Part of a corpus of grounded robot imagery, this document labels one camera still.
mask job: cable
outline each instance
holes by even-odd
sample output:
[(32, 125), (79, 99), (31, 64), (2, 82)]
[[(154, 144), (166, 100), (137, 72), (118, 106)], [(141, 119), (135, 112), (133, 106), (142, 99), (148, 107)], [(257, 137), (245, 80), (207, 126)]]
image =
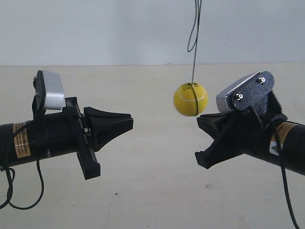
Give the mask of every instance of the cable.
[[(196, 55), (197, 55), (197, 44), (198, 44), (198, 33), (199, 33), (199, 22), (200, 22), (200, 15), (201, 15), (201, 5), (202, 5), (202, 0), (195, 0), (195, 20), (194, 24), (191, 30), (191, 34), (189, 37), (189, 41), (187, 43), (187, 51), (191, 52), (195, 48), (195, 53), (194, 53), (194, 61), (193, 61), (193, 73), (192, 73), (192, 84), (194, 82), (194, 72), (195, 72), (195, 64), (196, 64)], [(196, 33), (196, 39), (194, 41), (193, 46), (190, 48), (190, 43), (191, 43), (191, 38), (195, 29), (197, 23), (197, 33)]]
[(0, 205), (0, 209), (4, 208), (5, 206), (7, 206), (8, 204), (10, 206), (12, 206), (13, 208), (16, 208), (16, 209), (19, 209), (19, 210), (28, 210), (28, 209), (31, 209), (33, 208), (34, 206), (36, 206), (42, 196), (43, 196), (43, 193), (44, 193), (44, 182), (43, 182), (43, 178), (42, 178), (42, 174), (41, 174), (41, 169), (40, 169), (40, 159), (39, 157), (37, 158), (37, 162), (36, 162), (36, 166), (37, 166), (37, 171), (38, 171), (38, 174), (39, 174), (39, 177), (40, 177), (40, 181), (41, 181), (41, 194), (38, 198), (38, 200), (32, 204), (31, 206), (29, 207), (25, 207), (25, 208), (22, 208), (22, 207), (18, 207), (18, 206), (15, 206), (14, 204), (12, 204), (10, 201), (11, 201), (11, 198), (13, 196), (13, 181), (15, 179), (15, 175), (16, 175), (16, 172), (13, 168), (9, 168), (8, 166), (8, 151), (9, 151), (9, 148), (10, 148), (10, 143), (12, 141), (14, 141), (14, 138), (21, 132), (23, 131), (24, 129), (28, 128), (30, 125), (32, 125), (32, 122), (33, 121), (30, 121), (28, 123), (26, 123), (24, 126), (20, 127), (18, 130), (16, 130), (13, 135), (12, 135), (12, 138), (10, 139), (10, 141), (8, 141), (6, 147), (5, 147), (5, 154), (4, 154), (4, 165), (3, 165), (3, 169), (5, 170), (6, 172), (6, 177), (7, 177), (7, 180), (8, 180), (8, 184), (9, 184), (9, 188), (8, 188), (8, 191), (7, 191), (7, 196), (6, 196), (6, 200), (3, 204)]
[(284, 156), (282, 154), (280, 136), (279, 136), (279, 133), (278, 133), (278, 130), (277, 130), (275, 124), (272, 121), (269, 121), (269, 123), (270, 123), (270, 125), (271, 125), (271, 127), (274, 131), (275, 140), (276, 140), (276, 147), (277, 147), (277, 151), (278, 151), (278, 154), (279, 154), (279, 157), (280, 157), (280, 165), (281, 165), (281, 170), (282, 170), (284, 191), (285, 191), (285, 197), (286, 197), (286, 201), (287, 201), (287, 205), (288, 205), (288, 209), (289, 209), (289, 214), (290, 214), (291, 220), (292, 220), (295, 228), (300, 229), (296, 220), (295, 220), (295, 215), (294, 215), (294, 212), (292, 210), (292, 205), (291, 205), (290, 196), (289, 196), (289, 192), (288, 192), (288, 183), (287, 183), (287, 176), (286, 176), (286, 170), (285, 170)]

